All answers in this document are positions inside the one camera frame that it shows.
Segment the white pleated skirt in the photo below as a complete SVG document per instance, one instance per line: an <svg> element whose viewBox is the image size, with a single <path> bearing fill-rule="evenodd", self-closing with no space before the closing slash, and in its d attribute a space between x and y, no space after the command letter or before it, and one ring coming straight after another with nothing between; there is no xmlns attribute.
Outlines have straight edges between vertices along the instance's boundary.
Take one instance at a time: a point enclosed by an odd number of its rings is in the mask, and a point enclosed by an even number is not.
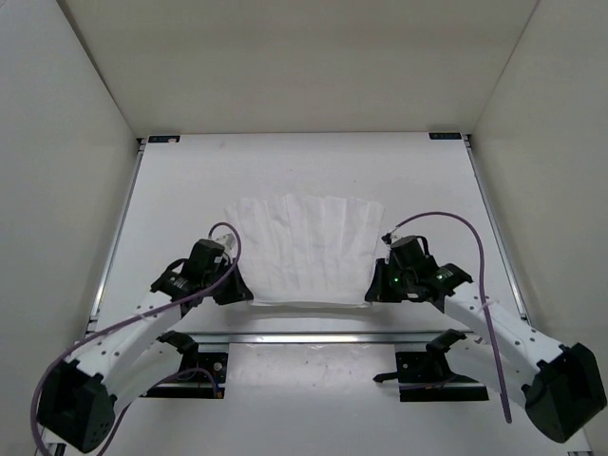
<svg viewBox="0 0 608 456"><path fill-rule="evenodd" d="M384 207L357 198L239 199L224 210L241 237L241 276L258 305L363 307Z"/></svg>

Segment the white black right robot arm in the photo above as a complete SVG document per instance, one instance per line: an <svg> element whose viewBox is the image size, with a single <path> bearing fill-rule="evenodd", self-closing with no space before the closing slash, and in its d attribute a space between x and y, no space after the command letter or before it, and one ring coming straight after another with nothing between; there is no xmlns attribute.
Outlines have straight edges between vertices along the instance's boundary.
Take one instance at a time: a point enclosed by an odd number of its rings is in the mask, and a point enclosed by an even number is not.
<svg viewBox="0 0 608 456"><path fill-rule="evenodd" d="M403 354L397 370L375 376L398 380L406 389L438 388L467 377L505 393L534 427L565 443L607 406L598 363L581 343L567 346L492 305L470 274L437 264L421 236L382 238L386 258L376 261L366 295L378 303L429 303L465 325L427 342L424 351Z"/></svg>

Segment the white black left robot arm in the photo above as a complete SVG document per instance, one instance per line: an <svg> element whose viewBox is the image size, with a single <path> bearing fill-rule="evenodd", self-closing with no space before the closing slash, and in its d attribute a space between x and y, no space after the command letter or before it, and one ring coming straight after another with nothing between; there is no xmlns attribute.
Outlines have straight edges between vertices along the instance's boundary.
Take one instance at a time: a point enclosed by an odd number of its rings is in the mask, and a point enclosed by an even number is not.
<svg viewBox="0 0 608 456"><path fill-rule="evenodd" d="M31 418L82 453L103 453L137 398L173 379L209 376L199 348L174 327L207 297L238 279L238 234L198 240L170 263L132 316L78 342L47 369Z"/></svg>

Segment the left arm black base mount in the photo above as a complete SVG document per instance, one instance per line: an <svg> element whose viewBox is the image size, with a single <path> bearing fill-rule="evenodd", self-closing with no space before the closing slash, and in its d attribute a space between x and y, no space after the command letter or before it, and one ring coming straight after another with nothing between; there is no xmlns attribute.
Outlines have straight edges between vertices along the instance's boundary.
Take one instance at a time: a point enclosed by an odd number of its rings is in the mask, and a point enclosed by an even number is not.
<svg viewBox="0 0 608 456"><path fill-rule="evenodd" d="M147 397L163 399L209 399L225 397L228 371L227 348L205 349L193 337L181 332L166 332L158 338L180 356L175 374L150 389Z"/></svg>

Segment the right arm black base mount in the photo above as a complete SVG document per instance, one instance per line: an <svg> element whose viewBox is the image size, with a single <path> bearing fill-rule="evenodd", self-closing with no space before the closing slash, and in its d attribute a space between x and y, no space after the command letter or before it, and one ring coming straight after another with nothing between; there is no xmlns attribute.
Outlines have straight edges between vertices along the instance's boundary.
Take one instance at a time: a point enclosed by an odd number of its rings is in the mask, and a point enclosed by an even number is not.
<svg viewBox="0 0 608 456"><path fill-rule="evenodd" d="M465 339L463 332L449 329L427 342L423 349L398 349L395 370L376 374L373 382L396 380L402 403L487 401L489 395L483 384L455 373L448 366L448 350Z"/></svg>

